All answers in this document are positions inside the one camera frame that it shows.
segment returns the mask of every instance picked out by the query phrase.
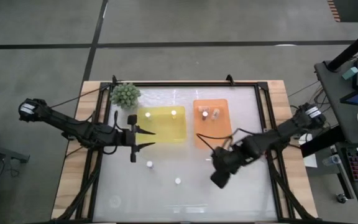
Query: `white cap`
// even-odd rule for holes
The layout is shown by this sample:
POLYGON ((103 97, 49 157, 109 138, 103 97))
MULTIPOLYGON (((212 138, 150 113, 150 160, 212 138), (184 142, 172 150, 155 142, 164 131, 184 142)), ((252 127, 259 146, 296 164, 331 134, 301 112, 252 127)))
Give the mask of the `white cap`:
POLYGON ((147 166, 148 168, 153 167, 153 162, 152 162, 152 161, 147 161, 146 166, 147 166))

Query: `metal pole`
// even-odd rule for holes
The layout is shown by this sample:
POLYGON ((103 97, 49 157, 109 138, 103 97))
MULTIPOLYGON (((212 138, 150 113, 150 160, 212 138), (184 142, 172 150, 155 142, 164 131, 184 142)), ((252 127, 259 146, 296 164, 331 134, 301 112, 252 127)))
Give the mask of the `metal pole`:
POLYGON ((335 71, 358 53, 358 39, 328 64, 328 70, 335 71))

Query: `cable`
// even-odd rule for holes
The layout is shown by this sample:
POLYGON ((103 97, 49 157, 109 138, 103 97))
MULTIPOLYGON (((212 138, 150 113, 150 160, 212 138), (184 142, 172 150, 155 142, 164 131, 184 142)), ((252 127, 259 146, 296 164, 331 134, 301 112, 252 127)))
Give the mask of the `cable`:
POLYGON ((75 150, 72 151, 71 153, 67 154, 67 155, 65 156, 65 159, 67 159, 67 157, 68 157, 69 155, 71 155, 71 154, 73 154, 73 153, 75 153, 75 152, 77 152, 77 151, 79 151, 80 149, 83 149, 83 148, 84 148, 84 147, 81 146, 81 147, 79 147, 78 149, 75 149, 75 150))
POLYGON ((312 85, 314 85, 314 84, 316 84, 316 83, 318 83, 318 82, 320 82, 320 81, 317 80, 317 81, 315 81, 314 83, 312 83, 312 84, 310 84, 310 85, 308 85, 308 86, 306 86, 306 87, 303 87, 302 89, 300 89, 300 90, 298 90, 298 91, 296 91, 296 92, 290 94, 288 97, 291 97, 291 96, 293 96, 293 95, 295 95, 295 94, 297 94, 297 93, 299 93, 299 92, 301 92, 301 91, 303 91, 303 90, 305 90, 305 89, 311 87, 312 85))
POLYGON ((117 129, 122 131, 122 128, 120 128, 117 124, 117 119, 118 119, 118 111, 114 112, 114 125, 112 126, 113 130, 115 127, 117 127, 117 129))
POLYGON ((324 102, 326 101, 326 98, 327 98, 327 95, 326 95, 326 96, 324 96, 323 102, 321 102, 321 104, 320 104, 320 107, 319 107, 319 108, 323 107, 323 105, 325 104, 324 102))
POLYGON ((116 146, 112 152, 106 152, 106 151, 103 149, 103 154, 105 154, 105 155, 113 155, 114 153, 116 153, 117 148, 118 148, 118 146, 116 146))
POLYGON ((295 147, 295 148, 298 148, 298 149, 301 149, 301 147, 299 147, 299 146, 296 146, 296 145, 294 145, 294 144, 288 144, 289 146, 292 146, 292 147, 295 147))
MULTIPOLYGON (((117 119, 118 119, 118 111, 115 111, 115 112, 114 112, 114 125, 112 126, 112 131, 114 131, 114 128, 117 128, 117 129, 123 131, 122 128, 120 128, 120 127, 118 126, 118 124, 117 124, 117 119)), ((103 154, 105 154, 105 155, 113 155, 114 153, 116 153, 117 148, 118 148, 118 146, 116 146, 112 152, 106 152, 106 151, 103 149, 103 154)))
POLYGON ((56 104, 56 105, 53 105, 53 106, 51 106, 51 108, 54 108, 54 107, 63 105, 63 104, 65 104, 65 103, 71 102, 71 101, 76 100, 76 99, 79 99, 79 98, 81 98, 81 97, 83 97, 83 96, 85 96, 85 95, 88 95, 88 94, 90 94, 90 93, 93 93, 93 92, 96 92, 96 91, 98 91, 98 90, 101 90, 102 88, 104 88, 104 86, 102 86, 102 87, 100 87, 100 88, 98 88, 98 89, 96 89, 96 90, 92 90, 92 91, 89 91, 89 92, 87 92, 87 93, 84 93, 84 94, 82 94, 82 95, 80 95, 80 96, 77 96, 77 97, 75 97, 75 98, 72 98, 72 99, 70 99, 70 100, 66 100, 66 101, 64 101, 64 102, 58 103, 58 104, 56 104))
MULTIPOLYGON (((227 140, 227 139, 231 139, 231 143, 230 143, 230 145, 229 145, 229 146, 231 146, 233 136, 234 136, 238 131, 242 131, 242 132, 244 132, 244 133, 252 134, 252 135, 256 134, 256 133, 252 133, 252 132, 250 132, 250 131, 247 131, 247 130, 244 130, 244 129, 241 129, 241 128, 237 128, 231 135, 228 135, 228 136, 225 136, 225 137, 205 136, 204 134, 200 134, 200 133, 196 133, 196 136, 197 136, 199 139, 201 139, 201 140, 214 152, 213 147, 212 147, 210 144, 208 144, 208 142, 206 142, 202 137, 208 138, 208 139, 226 139, 226 140, 227 140)), ((227 141, 224 141, 222 147, 224 147, 224 146, 226 145, 226 143, 227 143, 227 141)))
POLYGON ((92 118, 92 120, 93 120, 94 112, 95 112, 95 110, 93 110, 93 112, 91 113, 91 116, 89 116, 89 118, 87 118, 87 119, 84 120, 84 121, 89 121, 91 118, 92 118))
POLYGON ((331 108, 331 106, 329 106, 327 109, 323 110, 321 113, 326 112, 327 110, 329 110, 331 108))

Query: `black desk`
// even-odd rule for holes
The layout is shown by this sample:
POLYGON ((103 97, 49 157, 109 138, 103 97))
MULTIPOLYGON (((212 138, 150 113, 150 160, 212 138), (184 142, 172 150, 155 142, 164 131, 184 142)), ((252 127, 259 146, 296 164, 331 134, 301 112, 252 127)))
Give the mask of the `black desk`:
POLYGON ((320 80, 336 119, 342 129, 346 141, 358 143, 358 105, 348 105, 339 100, 354 91, 351 79, 345 80, 342 74, 352 67, 351 62, 347 62, 338 69, 337 73, 330 72, 325 64, 314 65, 317 77, 320 80))
POLYGON ((303 144, 301 148, 304 157, 320 149, 332 146, 337 142, 358 144, 358 105, 349 105, 340 102, 343 96, 354 91, 352 81, 342 78, 342 74, 351 67, 352 63, 346 62, 336 73, 333 73, 326 68, 324 63, 314 65, 317 77, 324 88, 339 126, 303 144))
MULTIPOLYGON (((326 131, 324 134, 314 138, 301 145, 303 157, 311 155, 321 149, 336 145, 337 152, 343 162, 343 168, 347 174, 347 179, 351 183, 351 187, 358 199, 358 182, 354 182, 351 176, 351 170, 344 152, 347 146, 356 144, 358 146, 358 105, 348 105, 340 102, 343 96, 354 91, 352 81, 342 78, 342 74, 353 66, 352 62, 346 62, 337 72, 330 72, 324 63, 317 63, 314 68, 317 73, 318 80, 324 88, 329 103, 334 111, 339 126, 326 131)), ((348 186, 341 182, 346 192, 348 186)))

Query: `orange tray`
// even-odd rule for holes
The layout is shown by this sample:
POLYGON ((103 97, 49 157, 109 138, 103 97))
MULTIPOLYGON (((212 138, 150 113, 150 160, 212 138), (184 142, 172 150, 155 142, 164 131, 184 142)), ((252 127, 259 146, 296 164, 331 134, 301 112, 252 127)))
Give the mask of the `orange tray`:
MULTIPOLYGON (((224 137, 232 134, 229 107, 227 100, 195 100, 193 102, 195 144, 199 149, 209 149, 208 146, 196 136, 196 133, 211 137, 224 137), (219 115, 213 119, 213 112, 219 110, 219 115), (208 116, 203 120, 203 110, 208 110, 208 116)), ((213 148, 222 146, 224 139, 203 138, 213 148)))

